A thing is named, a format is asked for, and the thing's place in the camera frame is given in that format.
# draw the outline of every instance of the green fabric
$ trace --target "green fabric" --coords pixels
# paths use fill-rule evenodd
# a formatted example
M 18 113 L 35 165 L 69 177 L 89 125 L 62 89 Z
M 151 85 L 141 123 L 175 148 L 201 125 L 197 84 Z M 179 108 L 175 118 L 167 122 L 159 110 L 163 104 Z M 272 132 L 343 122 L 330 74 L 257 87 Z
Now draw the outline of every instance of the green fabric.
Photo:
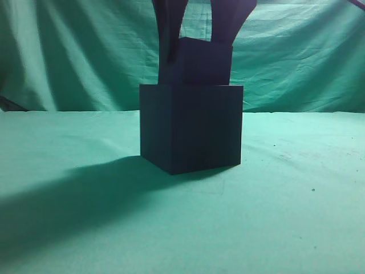
M 365 273 L 364 120 L 245 113 L 242 165 L 169 176 L 137 111 L 1 113 L 0 273 Z
M 182 36 L 210 37 L 208 0 Z M 0 0 L 1 95 L 30 110 L 137 110 L 156 83 L 150 0 Z M 345 0 L 261 0 L 234 44 L 246 111 L 365 112 L 365 13 Z

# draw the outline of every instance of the smaller black box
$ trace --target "smaller black box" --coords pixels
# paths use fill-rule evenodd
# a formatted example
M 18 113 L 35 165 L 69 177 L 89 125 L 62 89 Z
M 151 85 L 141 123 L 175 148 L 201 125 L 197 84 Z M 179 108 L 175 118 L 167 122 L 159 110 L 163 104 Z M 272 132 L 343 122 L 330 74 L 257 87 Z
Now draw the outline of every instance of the smaller black box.
M 229 85 L 232 45 L 179 39 L 174 62 L 160 63 L 159 84 Z
M 241 163 L 242 86 L 140 85 L 141 156 L 169 174 Z

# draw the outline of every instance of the green tablecloth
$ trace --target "green tablecloth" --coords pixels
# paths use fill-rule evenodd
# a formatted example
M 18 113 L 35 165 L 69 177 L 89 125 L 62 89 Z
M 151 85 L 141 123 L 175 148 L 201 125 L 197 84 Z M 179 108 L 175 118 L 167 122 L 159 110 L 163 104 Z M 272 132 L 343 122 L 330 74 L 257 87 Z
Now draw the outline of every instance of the green tablecloth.
M 0 273 L 365 273 L 365 114 L 244 114 L 242 165 L 169 176 L 139 113 L 0 113 Z

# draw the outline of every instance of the dark blue box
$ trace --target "dark blue box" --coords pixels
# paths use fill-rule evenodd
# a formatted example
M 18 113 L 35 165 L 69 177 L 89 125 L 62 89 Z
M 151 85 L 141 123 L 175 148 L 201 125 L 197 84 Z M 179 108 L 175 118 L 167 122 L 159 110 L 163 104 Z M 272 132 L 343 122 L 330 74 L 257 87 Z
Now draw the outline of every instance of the dark blue box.
M 169 174 L 241 163 L 242 86 L 140 85 L 141 156 Z

